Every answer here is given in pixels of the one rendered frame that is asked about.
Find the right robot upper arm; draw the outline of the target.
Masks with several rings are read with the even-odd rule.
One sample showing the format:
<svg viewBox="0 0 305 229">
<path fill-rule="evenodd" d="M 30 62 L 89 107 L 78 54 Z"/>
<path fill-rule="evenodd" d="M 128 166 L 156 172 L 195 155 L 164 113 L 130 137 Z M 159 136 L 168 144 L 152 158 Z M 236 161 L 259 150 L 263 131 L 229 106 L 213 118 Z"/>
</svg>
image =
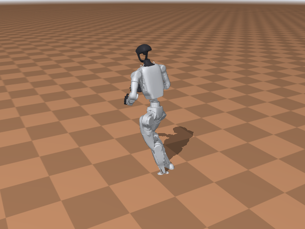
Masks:
<svg viewBox="0 0 305 229">
<path fill-rule="evenodd" d="M 162 65 L 162 64 L 159 64 L 160 68 L 161 68 L 161 71 L 162 71 L 162 76 L 163 76 L 163 84 L 164 84 L 164 89 L 167 90 L 169 89 L 171 83 L 170 83 L 170 80 L 169 80 L 169 77 L 167 75 L 167 72 L 166 72 L 166 66 L 165 65 Z"/>
</svg>

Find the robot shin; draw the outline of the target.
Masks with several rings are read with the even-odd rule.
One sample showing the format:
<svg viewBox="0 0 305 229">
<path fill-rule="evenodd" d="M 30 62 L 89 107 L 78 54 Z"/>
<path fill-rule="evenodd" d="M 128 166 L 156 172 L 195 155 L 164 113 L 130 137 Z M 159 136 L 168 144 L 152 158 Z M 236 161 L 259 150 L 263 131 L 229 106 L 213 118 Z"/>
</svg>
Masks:
<svg viewBox="0 0 305 229">
<path fill-rule="evenodd" d="M 152 151 L 152 150 L 151 150 Z M 162 146 L 161 145 L 155 145 L 154 146 L 154 151 L 152 151 L 152 155 L 154 157 L 154 160 L 156 162 L 156 164 L 158 165 L 159 170 L 161 171 L 162 174 L 166 173 L 165 172 L 165 168 L 164 168 L 164 154 L 163 154 L 163 150 L 162 150 Z"/>
<path fill-rule="evenodd" d="M 156 133 L 156 134 L 157 134 L 157 133 Z M 158 136 L 158 134 L 157 134 L 157 136 Z M 163 146 L 163 143 L 162 143 L 162 141 L 160 140 L 159 136 L 158 136 L 158 140 L 157 140 L 157 141 L 159 141 L 159 142 L 162 144 L 162 146 Z M 170 161 L 169 161 L 169 158 L 167 157 L 167 154 L 166 154 L 166 152 L 165 152 L 164 146 L 163 146 L 162 150 L 163 150 L 164 160 L 165 160 L 164 163 L 165 163 L 166 165 L 169 165 Z M 168 162 L 169 162 L 169 163 L 168 163 Z"/>
</svg>

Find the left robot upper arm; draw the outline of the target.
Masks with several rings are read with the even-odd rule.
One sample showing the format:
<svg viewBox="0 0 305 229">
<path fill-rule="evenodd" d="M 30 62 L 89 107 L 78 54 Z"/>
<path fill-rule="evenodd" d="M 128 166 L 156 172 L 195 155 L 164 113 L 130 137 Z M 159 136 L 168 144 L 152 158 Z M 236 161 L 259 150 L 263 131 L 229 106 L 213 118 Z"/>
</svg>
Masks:
<svg viewBox="0 0 305 229">
<path fill-rule="evenodd" d="M 137 100 L 138 99 L 138 85 L 139 79 L 142 77 L 141 69 L 134 71 L 131 74 L 131 97 L 130 100 Z"/>
</svg>

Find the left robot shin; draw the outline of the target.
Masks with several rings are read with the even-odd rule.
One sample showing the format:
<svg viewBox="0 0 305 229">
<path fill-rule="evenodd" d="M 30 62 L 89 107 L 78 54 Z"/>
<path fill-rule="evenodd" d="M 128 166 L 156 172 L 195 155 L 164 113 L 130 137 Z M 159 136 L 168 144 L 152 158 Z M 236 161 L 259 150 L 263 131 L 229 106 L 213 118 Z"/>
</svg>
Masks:
<svg viewBox="0 0 305 229">
<path fill-rule="evenodd" d="M 152 151 L 152 150 L 151 150 Z M 154 146 L 154 151 L 152 151 L 152 155 L 154 157 L 154 160 L 156 162 L 156 164 L 158 165 L 159 170 L 161 171 L 162 174 L 166 173 L 165 172 L 165 168 L 164 168 L 164 154 L 163 154 L 163 150 L 162 150 L 162 146 L 161 145 L 155 145 Z"/>
</svg>

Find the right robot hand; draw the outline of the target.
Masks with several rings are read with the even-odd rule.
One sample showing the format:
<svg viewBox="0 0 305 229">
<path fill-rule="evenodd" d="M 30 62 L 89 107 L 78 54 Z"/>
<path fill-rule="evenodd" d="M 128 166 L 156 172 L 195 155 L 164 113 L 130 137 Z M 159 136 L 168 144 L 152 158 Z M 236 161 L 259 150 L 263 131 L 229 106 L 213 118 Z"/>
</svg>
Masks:
<svg viewBox="0 0 305 229">
<path fill-rule="evenodd" d="M 131 90 L 130 90 L 130 91 L 131 91 Z M 137 92 L 142 92 L 141 87 L 140 87 L 140 84 L 138 85 L 138 90 L 137 90 Z"/>
</svg>

